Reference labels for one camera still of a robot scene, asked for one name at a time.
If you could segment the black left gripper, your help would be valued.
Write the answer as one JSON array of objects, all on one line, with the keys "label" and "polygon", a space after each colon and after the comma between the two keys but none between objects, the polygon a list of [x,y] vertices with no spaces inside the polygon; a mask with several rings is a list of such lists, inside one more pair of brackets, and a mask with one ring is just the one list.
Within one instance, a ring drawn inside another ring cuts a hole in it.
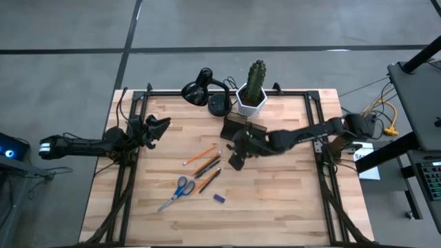
[{"label": "black left gripper", "polygon": [[134,115],[128,121],[130,127],[129,136],[134,145],[154,149],[153,140],[160,140],[167,128],[170,126],[171,118],[155,119],[153,122],[153,135],[149,130],[149,125],[143,122],[139,115]]}]

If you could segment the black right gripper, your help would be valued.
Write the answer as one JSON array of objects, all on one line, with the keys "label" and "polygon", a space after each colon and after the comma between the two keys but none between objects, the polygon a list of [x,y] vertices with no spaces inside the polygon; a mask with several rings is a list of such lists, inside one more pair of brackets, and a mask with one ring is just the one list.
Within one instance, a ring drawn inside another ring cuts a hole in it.
[{"label": "black right gripper", "polygon": [[228,163],[240,171],[246,158],[252,156],[270,156],[274,155],[274,150],[269,146],[265,132],[242,129],[233,136],[232,155]]}]

